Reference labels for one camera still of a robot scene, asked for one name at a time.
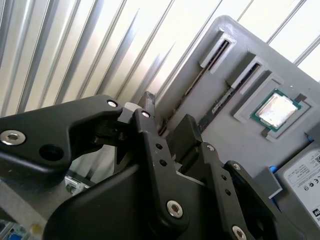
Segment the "black plastic part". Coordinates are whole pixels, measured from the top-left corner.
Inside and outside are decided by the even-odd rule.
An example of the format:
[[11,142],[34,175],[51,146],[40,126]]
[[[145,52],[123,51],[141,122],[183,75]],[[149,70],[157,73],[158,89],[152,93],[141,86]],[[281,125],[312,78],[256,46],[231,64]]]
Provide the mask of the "black plastic part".
[[153,93],[145,91],[139,100],[138,105],[145,109],[152,117],[155,116],[156,96]]
[[212,194],[212,204],[216,206],[218,227],[223,232],[224,239],[237,240],[232,227],[240,227],[247,240],[253,240],[243,216],[235,187],[229,172],[223,169],[216,150],[211,150],[207,142],[199,146],[198,162],[203,163],[203,176],[206,185]]
[[202,142],[195,118],[186,114],[172,134],[168,136],[171,155],[175,155],[175,161],[182,164],[180,170],[182,174],[185,174],[198,159],[197,147]]
[[117,173],[124,169],[124,167],[129,163],[129,159],[132,158],[133,154],[137,149],[137,143],[135,139],[137,133],[134,131],[132,126],[132,116],[133,111],[123,108],[121,116],[117,119],[120,129],[118,136],[117,145],[114,152],[114,172]]
[[[240,170],[237,170],[234,164],[240,166]],[[233,184],[239,192],[238,197],[244,211],[247,226],[252,233],[256,234],[254,236],[256,239],[306,239],[303,233],[276,208],[238,162],[228,161],[224,168],[232,176]],[[263,230],[257,230],[257,222],[259,222]]]
[[207,188],[179,175],[176,184],[188,207],[188,228],[178,237],[155,234],[146,217],[153,209],[142,184],[149,181],[145,176],[135,164],[70,198],[48,220],[43,240],[223,239]]
[[127,142],[133,135],[130,125],[133,112],[127,108],[122,109],[121,115],[116,119],[101,119],[96,121],[93,132],[93,142],[109,146],[119,146]]
[[[153,231],[159,237],[177,237],[186,230],[189,214],[177,183],[174,162],[171,159],[167,142],[158,136],[152,116],[143,115],[143,109],[134,112],[133,120],[139,133],[140,164],[145,175],[145,215]],[[175,218],[167,210],[167,202],[174,200],[183,209],[183,216]]]
[[44,187],[61,182],[72,160],[102,147],[91,142],[96,122],[122,113],[110,100],[97,95],[1,118],[0,133],[17,130],[26,136],[20,145],[0,142],[1,178]]

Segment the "white corrugated panel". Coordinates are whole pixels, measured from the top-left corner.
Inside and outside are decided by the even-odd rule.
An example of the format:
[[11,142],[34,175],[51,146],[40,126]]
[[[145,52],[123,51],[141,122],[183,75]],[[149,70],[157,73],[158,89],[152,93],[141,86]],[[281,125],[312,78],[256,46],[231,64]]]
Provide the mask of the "white corrugated panel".
[[[160,98],[221,15],[319,81],[318,9],[318,0],[0,0],[0,114],[96,94]],[[105,146],[71,169],[99,182],[113,155]]]

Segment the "cpu processor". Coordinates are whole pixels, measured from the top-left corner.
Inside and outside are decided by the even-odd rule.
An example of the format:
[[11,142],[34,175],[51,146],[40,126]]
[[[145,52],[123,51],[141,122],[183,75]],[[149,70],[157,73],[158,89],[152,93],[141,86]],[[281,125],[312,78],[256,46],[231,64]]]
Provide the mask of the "cpu processor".
[[295,114],[301,105],[283,92],[274,89],[255,109],[251,117],[270,130],[277,132]]

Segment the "white sticker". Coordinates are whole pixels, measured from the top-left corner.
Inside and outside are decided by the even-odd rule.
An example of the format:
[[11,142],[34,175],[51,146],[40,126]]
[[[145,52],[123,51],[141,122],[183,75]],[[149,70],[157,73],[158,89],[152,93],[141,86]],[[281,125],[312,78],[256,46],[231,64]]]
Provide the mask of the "white sticker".
[[283,176],[320,227],[320,150],[307,153]]

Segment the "hole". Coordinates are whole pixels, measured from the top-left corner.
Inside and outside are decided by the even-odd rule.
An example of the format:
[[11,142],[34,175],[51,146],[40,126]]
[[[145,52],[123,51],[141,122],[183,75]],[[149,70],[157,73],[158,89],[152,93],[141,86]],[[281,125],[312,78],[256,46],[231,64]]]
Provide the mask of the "hole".
[[9,140],[15,141],[15,140],[18,140],[19,136],[18,136],[18,134],[10,133],[10,134],[7,136],[7,138],[8,138]]
[[178,213],[178,212],[179,212],[179,207],[178,207],[177,205],[173,204],[173,205],[171,206],[171,208],[172,208],[172,210],[173,210],[175,213]]
[[225,193],[228,194],[229,196],[231,195],[231,192],[228,189],[225,190]]
[[237,230],[237,231],[236,231],[236,234],[238,234],[238,236],[239,236],[240,238],[242,238],[242,237],[244,236],[240,230]]
[[162,146],[162,145],[160,145],[159,143],[157,143],[156,145],[155,145],[158,149],[163,149],[164,147]]
[[160,164],[161,164],[162,166],[164,166],[164,167],[167,166],[167,162],[166,162],[165,160],[162,160],[162,159],[161,159],[159,162],[160,162]]
[[62,159],[64,151],[58,146],[46,144],[40,148],[39,154],[43,159],[55,162]]

